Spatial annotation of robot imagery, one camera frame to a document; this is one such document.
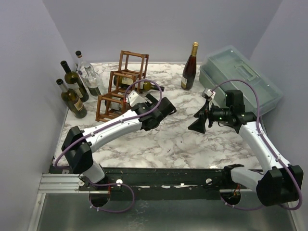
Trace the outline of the dark bottle gold foil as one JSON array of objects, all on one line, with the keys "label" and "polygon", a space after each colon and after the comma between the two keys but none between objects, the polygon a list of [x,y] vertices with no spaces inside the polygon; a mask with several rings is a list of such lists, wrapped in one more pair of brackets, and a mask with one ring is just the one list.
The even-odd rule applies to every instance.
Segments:
[{"label": "dark bottle gold foil", "polygon": [[199,47],[198,42],[194,42],[192,45],[191,55],[189,56],[181,77],[181,87],[183,90],[190,90],[193,87],[195,75],[196,75],[196,63],[197,63],[197,50]]}]

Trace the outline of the clear bottle dark label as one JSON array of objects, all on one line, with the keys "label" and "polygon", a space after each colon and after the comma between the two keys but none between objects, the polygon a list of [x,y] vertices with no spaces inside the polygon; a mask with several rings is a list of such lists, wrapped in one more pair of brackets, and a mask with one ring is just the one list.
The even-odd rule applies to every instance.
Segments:
[{"label": "clear bottle dark label", "polygon": [[85,69],[85,84],[92,96],[98,97],[103,94],[103,85],[100,76],[94,71],[90,65],[84,66]]}]

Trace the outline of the clear wine bottle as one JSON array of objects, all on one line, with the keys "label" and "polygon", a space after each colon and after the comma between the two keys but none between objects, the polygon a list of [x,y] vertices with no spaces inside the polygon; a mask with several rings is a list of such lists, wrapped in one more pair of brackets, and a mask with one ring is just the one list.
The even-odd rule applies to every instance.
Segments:
[{"label": "clear wine bottle", "polygon": [[79,74],[81,79],[84,80],[87,74],[86,70],[93,69],[93,66],[83,58],[81,51],[76,51],[75,54],[78,59],[78,65],[77,65],[76,72]]}]

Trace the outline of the green bottle white label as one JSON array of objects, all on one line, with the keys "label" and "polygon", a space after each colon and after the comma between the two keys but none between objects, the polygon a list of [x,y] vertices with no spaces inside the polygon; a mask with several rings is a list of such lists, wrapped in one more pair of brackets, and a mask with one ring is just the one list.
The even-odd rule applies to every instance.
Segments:
[{"label": "green bottle white label", "polygon": [[67,61],[63,60],[60,64],[65,71],[64,79],[68,87],[77,93],[83,103],[86,102],[89,99],[89,95],[79,75],[70,69]]}]

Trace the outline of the green bottle rack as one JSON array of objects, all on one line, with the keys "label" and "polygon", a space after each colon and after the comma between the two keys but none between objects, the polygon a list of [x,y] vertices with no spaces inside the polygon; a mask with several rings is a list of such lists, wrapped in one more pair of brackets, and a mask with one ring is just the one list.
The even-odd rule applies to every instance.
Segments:
[{"label": "green bottle rack", "polygon": [[121,97],[115,97],[115,96],[112,96],[111,98],[105,97],[104,105],[107,112],[113,110],[119,114],[126,111],[124,99]]},{"label": "green bottle rack", "polygon": [[[114,76],[113,84],[115,86],[117,84],[118,77],[119,76]],[[127,88],[129,85],[133,83],[133,79],[129,77],[119,77],[118,83],[120,87]],[[140,83],[140,91],[150,91],[150,90],[159,91],[159,88],[150,81],[143,81]]]}]

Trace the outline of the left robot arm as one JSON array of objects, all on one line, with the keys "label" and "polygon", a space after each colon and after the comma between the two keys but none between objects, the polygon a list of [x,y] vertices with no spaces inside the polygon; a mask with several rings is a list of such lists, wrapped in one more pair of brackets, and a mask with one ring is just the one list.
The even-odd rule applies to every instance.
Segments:
[{"label": "left robot arm", "polygon": [[96,190],[102,190],[107,179],[103,168],[93,160],[94,152],[128,133],[152,130],[158,127],[164,118],[176,112],[176,107],[167,97],[157,100],[151,94],[142,97],[132,92],[127,100],[131,108],[124,114],[84,130],[78,126],[72,127],[62,145],[72,173],[86,176]]}]

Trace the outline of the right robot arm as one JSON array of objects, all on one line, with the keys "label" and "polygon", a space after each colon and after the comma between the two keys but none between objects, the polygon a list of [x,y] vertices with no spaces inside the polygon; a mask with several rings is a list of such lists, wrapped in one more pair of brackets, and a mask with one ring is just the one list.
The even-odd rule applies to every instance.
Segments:
[{"label": "right robot arm", "polygon": [[244,96],[240,90],[225,93],[226,106],[213,105],[215,92],[205,89],[205,104],[194,115],[197,119],[188,129],[204,134],[205,124],[226,122],[238,133],[254,152],[263,173],[235,164],[224,167],[221,182],[228,189],[240,184],[257,194],[264,206],[302,201],[303,170],[286,160],[266,136],[253,112],[246,112]]}]

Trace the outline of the brown wooden wine rack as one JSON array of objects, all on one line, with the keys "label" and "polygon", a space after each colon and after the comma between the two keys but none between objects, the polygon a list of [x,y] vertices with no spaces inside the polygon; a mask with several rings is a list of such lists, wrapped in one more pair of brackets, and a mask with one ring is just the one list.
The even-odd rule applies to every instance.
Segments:
[{"label": "brown wooden wine rack", "polygon": [[[128,61],[131,56],[141,59],[141,65],[138,71],[133,71],[128,68]],[[97,122],[107,122],[119,116],[119,113],[111,108],[111,103],[116,103],[120,106],[121,114],[127,111],[129,108],[125,102],[125,92],[127,88],[121,87],[119,81],[130,79],[132,82],[135,82],[137,80],[145,79],[148,60],[148,54],[121,51],[118,70],[110,72],[107,93],[98,96],[95,118]]]}]

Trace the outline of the translucent green plastic toolbox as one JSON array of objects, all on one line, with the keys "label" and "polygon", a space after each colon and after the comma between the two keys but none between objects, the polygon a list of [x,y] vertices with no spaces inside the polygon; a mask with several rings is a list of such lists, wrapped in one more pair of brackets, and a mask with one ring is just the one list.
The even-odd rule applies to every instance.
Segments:
[{"label": "translucent green plastic toolbox", "polygon": [[249,60],[233,46],[227,46],[206,56],[200,65],[199,81],[204,88],[213,89],[220,83],[214,100],[219,107],[226,106],[225,91],[241,90],[244,96],[246,112],[257,113],[257,103],[253,91],[243,80],[256,91],[259,100],[259,115],[273,110],[283,93],[262,73],[255,70]]}]

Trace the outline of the black front mounting rail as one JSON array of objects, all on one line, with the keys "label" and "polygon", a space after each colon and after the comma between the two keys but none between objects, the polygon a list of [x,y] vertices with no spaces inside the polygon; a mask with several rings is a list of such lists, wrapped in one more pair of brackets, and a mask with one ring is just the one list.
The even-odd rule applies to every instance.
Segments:
[{"label": "black front mounting rail", "polygon": [[76,192],[90,193],[95,201],[220,200],[237,204],[242,187],[223,179],[221,169],[105,168],[106,178],[91,185],[84,174],[75,174]]}]

